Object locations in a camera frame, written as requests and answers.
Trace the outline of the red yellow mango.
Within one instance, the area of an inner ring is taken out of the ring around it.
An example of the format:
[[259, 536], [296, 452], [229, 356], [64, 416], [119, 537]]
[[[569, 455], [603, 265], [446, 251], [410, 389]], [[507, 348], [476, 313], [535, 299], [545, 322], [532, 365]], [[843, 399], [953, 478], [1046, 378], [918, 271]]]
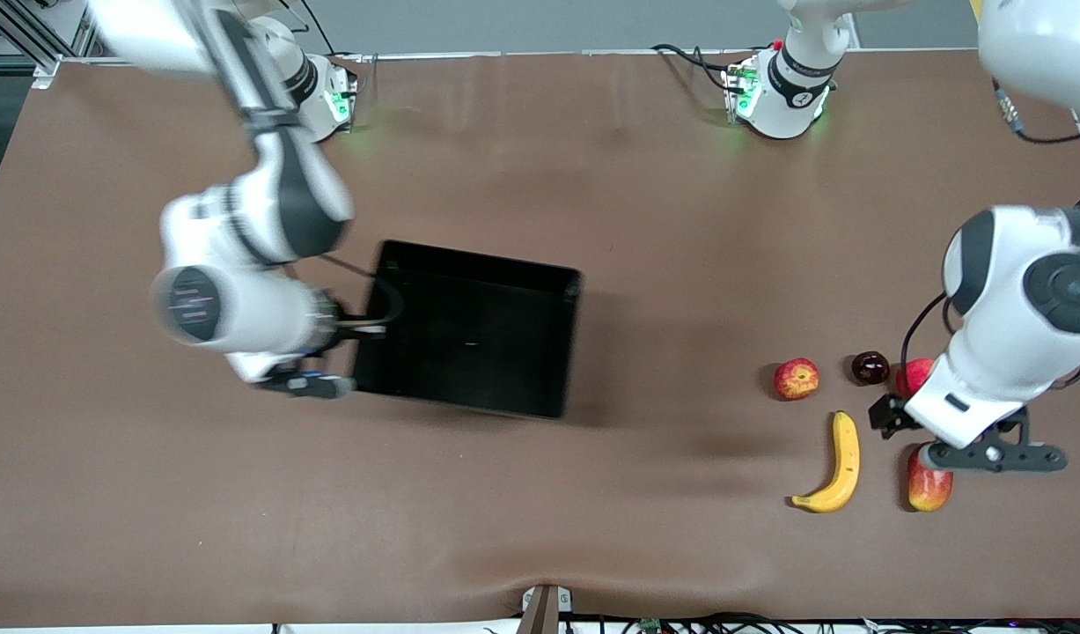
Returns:
[[906, 497], [908, 509], [915, 512], [937, 512], [951, 497], [954, 474], [922, 462], [923, 449], [929, 446], [921, 443], [908, 455]]

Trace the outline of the red round peach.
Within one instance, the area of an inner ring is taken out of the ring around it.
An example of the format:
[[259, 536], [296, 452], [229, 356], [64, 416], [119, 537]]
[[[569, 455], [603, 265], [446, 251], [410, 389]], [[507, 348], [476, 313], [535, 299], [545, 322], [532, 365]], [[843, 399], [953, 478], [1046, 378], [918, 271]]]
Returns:
[[900, 397], [912, 397], [922, 388], [935, 364], [934, 358], [910, 358], [895, 366], [895, 392]]

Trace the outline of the yellow banana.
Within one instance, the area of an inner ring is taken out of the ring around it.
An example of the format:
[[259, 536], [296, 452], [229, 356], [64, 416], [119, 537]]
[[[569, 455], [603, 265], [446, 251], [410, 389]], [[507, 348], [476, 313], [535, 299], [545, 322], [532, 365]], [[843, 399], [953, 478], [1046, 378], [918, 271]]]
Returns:
[[832, 416], [834, 466], [829, 483], [814, 493], [793, 495], [789, 505], [814, 513], [832, 513], [852, 500], [860, 482], [861, 448], [855, 421], [843, 410]]

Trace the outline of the brown table mat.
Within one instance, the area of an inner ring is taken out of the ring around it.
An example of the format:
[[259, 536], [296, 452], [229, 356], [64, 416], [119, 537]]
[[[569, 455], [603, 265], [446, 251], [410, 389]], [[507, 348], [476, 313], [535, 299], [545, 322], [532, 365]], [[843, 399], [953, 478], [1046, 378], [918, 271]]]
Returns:
[[[880, 389], [951, 232], [1070, 205], [1080, 144], [1016, 139], [969, 52], [846, 57], [809, 134], [728, 126], [656, 55], [360, 67], [325, 152], [339, 256], [407, 240], [584, 274], [568, 407], [259, 392], [152, 316], [160, 210], [253, 164], [217, 85], [66, 65], [0, 167], [0, 628], [480, 621], [527, 586], [624, 616], [1080, 618], [1080, 382], [1032, 406], [1054, 475], [964, 474], [903, 510], [917, 433]], [[809, 358], [816, 393], [777, 396]], [[847, 505], [832, 416], [860, 436]]]

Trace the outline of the red yellow streaked apple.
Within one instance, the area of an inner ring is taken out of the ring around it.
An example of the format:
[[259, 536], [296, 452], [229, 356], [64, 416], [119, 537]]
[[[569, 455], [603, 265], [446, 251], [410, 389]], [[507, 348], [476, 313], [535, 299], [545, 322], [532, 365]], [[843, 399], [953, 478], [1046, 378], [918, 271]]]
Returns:
[[773, 387], [783, 401], [798, 401], [816, 393], [820, 370], [809, 358], [791, 358], [777, 366]]

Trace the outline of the aluminium frame profile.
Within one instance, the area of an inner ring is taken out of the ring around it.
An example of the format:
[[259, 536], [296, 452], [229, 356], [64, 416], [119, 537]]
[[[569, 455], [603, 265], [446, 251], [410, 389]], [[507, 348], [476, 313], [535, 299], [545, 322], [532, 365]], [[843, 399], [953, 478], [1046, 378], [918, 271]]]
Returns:
[[0, 0], [0, 77], [45, 90], [63, 62], [104, 51], [86, 0]]

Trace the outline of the black plastic box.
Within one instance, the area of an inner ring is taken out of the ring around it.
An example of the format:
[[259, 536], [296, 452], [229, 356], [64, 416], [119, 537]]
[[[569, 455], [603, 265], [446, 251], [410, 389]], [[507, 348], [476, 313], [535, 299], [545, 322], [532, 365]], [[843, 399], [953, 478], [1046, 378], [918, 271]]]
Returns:
[[403, 308], [357, 343], [360, 392], [559, 420], [583, 289], [579, 270], [387, 240], [368, 309]]

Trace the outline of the dark purple plum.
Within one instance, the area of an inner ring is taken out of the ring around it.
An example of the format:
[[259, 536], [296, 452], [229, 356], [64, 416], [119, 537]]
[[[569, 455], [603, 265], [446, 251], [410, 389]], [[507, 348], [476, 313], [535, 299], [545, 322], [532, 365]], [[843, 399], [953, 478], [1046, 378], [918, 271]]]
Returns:
[[891, 362], [878, 350], [865, 350], [849, 361], [849, 373], [858, 385], [885, 385], [891, 377]]

